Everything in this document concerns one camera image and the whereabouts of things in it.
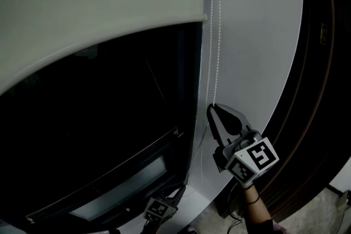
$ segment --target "black wristband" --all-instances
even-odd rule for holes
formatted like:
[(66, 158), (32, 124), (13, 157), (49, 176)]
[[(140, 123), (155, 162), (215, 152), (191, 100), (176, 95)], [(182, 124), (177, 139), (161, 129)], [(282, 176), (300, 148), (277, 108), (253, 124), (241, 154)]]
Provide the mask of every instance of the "black wristband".
[(247, 188), (243, 188), (243, 190), (249, 190), (251, 187), (253, 186), (253, 184), (252, 185), (250, 185), (249, 187), (247, 187)]
[(247, 204), (247, 205), (255, 204), (259, 199), (260, 199), (260, 195), (258, 195), (258, 198), (257, 198), (254, 202), (246, 203), (246, 204)]

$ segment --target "gray floor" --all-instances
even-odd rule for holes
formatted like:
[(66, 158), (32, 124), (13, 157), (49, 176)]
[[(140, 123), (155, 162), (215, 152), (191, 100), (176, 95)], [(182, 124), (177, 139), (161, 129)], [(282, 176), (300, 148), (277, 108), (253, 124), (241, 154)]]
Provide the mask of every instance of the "gray floor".
[[(338, 196), (324, 189), (302, 209), (280, 223), (291, 234), (335, 234), (341, 222), (336, 210)], [(213, 205), (209, 205), (190, 224), (199, 234), (226, 234), (233, 219), (222, 219)], [(247, 233), (245, 221), (230, 233)]]

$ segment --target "frosted glass panel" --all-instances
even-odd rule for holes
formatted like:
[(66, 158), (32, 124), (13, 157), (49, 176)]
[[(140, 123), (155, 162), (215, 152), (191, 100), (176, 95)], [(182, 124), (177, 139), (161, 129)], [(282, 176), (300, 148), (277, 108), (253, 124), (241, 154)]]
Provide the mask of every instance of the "frosted glass panel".
[(122, 184), (74, 210), (71, 214), (89, 221), (93, 220), (117, 205), (123, 204), (125, 200), (149, 186), (166, 171), (165, 162), (161, 156)]

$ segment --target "black sleeve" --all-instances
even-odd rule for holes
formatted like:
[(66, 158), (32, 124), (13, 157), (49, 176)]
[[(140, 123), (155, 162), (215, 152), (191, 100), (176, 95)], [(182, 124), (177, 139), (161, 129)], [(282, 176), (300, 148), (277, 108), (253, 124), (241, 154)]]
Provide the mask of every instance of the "black sleeve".
[(273, 221), (266, 220), (260, 224), (246, 223), (247, 233), (248, 234), (278, 234), (282, 233), (281, 231), (273, 230)]

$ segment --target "white bead chain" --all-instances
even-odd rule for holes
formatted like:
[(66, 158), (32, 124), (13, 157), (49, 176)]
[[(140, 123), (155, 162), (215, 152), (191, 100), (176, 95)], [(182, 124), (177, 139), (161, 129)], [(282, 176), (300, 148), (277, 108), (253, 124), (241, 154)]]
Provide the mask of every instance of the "white bead chain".
[(221, 0), (218, 0), (218, 45), (217, 45), (217, 66), (216, 66), (216, 80), (215, 80), (215, 83), (214, 83), (213, 105), (214, 105), (214, 103), (216, 101), (216, 93), (217, 93), (221, 27), (222, 27)]
[(206, 114), (207, 101), (208, 101), (208, 89), (210, 87), (210, 77), (211, 77), (212, 23), (213, 23), (213, 0), (211, 0), (211, 10), (210, 10), (210, 54), (208, 57), (208, 74), (207, 74), (207, 88), (206, 88), (206, 100), (205, 100), (205, 114)]

